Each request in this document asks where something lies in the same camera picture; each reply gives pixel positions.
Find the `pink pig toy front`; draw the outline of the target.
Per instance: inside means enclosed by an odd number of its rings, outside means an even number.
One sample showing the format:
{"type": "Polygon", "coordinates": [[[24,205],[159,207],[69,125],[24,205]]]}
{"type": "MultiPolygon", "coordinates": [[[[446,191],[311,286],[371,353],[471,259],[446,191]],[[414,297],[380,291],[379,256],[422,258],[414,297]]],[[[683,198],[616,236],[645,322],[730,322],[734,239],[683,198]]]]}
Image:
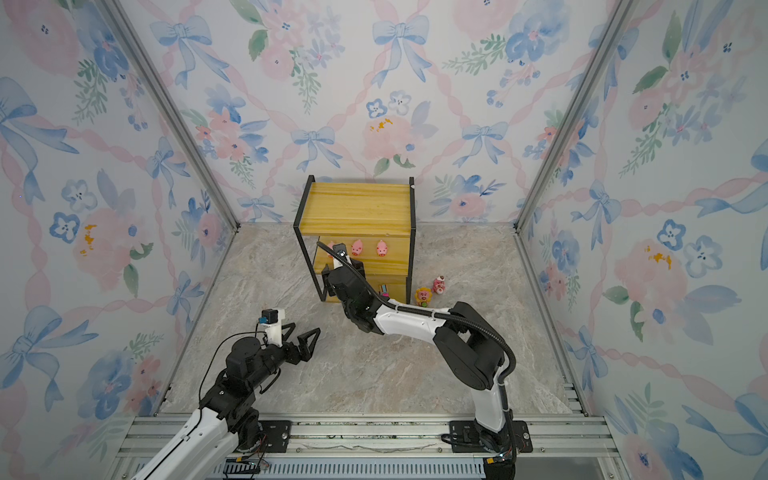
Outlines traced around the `pink pig toy front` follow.
{"type": "Polygon", "coordinates": [[[363,249],[364,249],[363,241],[361,239],[357,239],[352,244],[351,253],[353,256],[359,256],[362,254],[363,249]]]}

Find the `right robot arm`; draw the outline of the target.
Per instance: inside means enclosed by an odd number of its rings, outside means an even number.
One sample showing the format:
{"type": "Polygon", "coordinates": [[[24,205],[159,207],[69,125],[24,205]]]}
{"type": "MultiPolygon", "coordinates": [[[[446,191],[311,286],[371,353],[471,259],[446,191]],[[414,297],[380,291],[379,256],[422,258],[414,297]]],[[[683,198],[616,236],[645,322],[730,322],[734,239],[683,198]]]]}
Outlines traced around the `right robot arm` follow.
{"type": "Polygon", "coordinates": [[[478,444],[486,451],[513,451],[513,413],[505,381],[517,359],[511,347],[472,306],[448,309],[402,304],[377,293],[363,273],[336,260],[322,272],[326,292],[345,316],[366,333],[400,335],[437,348],[453,375],[471,390],[478,444]]]}

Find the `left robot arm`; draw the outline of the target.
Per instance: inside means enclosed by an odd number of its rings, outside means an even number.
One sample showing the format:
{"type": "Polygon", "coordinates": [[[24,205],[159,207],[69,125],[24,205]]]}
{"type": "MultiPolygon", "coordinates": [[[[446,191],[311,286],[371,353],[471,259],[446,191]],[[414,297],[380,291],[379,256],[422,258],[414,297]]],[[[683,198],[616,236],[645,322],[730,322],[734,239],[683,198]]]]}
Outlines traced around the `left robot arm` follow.
{"type": "Polygon", "coordinates": [[[321,334],[314,328],[292,342],[294,329],[293,323],[278,328],[280,344],[271,343],[264,332],[231,335],[234,343],[225,367],[207,391],[199,392],[198,408],[133,477],[206,479],[230,455],[264,450],[267,435],[253,406],[255,398],[268,390],[264,382],[277,379],[284,364],[311,360],[321,334]]]}

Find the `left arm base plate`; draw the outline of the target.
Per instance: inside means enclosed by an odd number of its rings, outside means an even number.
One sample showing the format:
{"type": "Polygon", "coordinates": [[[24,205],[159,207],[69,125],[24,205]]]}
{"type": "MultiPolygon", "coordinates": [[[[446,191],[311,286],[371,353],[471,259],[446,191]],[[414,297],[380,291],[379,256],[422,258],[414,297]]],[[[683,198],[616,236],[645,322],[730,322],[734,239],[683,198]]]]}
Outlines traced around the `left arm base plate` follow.
{"type": "Polygon", "coordinates": [[[237,430],[239,454],[286,453],[293,423],[290,420],[248,420],[237,430]]]}

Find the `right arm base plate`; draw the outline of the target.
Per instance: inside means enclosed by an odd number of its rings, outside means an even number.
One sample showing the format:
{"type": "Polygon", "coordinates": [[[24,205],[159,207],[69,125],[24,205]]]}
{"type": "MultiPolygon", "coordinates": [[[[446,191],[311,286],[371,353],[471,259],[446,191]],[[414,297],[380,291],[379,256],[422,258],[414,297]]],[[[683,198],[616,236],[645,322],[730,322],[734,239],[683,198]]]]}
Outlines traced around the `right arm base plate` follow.
{"type": "Polygon", "coordinates": [[[532,453],[533,443],[528,425],[524,421],[507,422],[500,432],[482,427],[476,421],[449,422],[449,432],[441,440],[450,445],[454,453],[483,453],[489,455],[532,453]]]}

